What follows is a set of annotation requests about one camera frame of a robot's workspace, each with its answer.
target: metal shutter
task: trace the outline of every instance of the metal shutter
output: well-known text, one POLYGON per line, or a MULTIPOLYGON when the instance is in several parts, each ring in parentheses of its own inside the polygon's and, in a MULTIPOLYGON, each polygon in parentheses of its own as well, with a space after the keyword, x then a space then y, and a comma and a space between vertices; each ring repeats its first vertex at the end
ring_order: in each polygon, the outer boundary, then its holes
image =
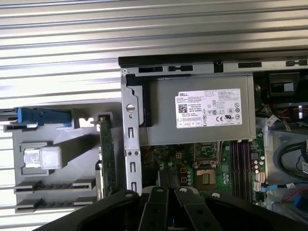
POLYGON ((118 56, 308 44, 307 0, 0 0, 0 107, 120 98, 118 56))

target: qr code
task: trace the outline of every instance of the qr code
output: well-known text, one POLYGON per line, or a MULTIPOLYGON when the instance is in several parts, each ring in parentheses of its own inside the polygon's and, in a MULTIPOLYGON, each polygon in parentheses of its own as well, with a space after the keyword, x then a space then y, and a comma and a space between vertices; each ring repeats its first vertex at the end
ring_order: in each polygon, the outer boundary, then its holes
POLYGON ((187 104, 179 104, 179 113, 187 113, 187 104))

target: white label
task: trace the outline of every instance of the white label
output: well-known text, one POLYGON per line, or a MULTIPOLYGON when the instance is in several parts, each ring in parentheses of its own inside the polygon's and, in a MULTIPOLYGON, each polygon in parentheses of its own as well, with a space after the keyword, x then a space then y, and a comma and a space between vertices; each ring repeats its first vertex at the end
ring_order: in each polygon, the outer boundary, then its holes
POLYGON ((183 91, 175 97, 177 128, 242 124, 240 89, 183 91))
POLYGON ((277 118, 276 116, 272 115, 272 116, 267 120, 266 125, 269 126, 269 127, 273 126, 273 124, 277 121, 277 119, 278 119, 278 118, 277 118))
POLYGON ((288 189, 293 189, 293 188, 296 188, 296 186, 295 186, 294 183, 290 183, 290 184, 287 184, 287 188, 288 189))
POLYGON ((303 172, 308 174, 308 164, 305 161, 302 162, 302 168, 303 172))

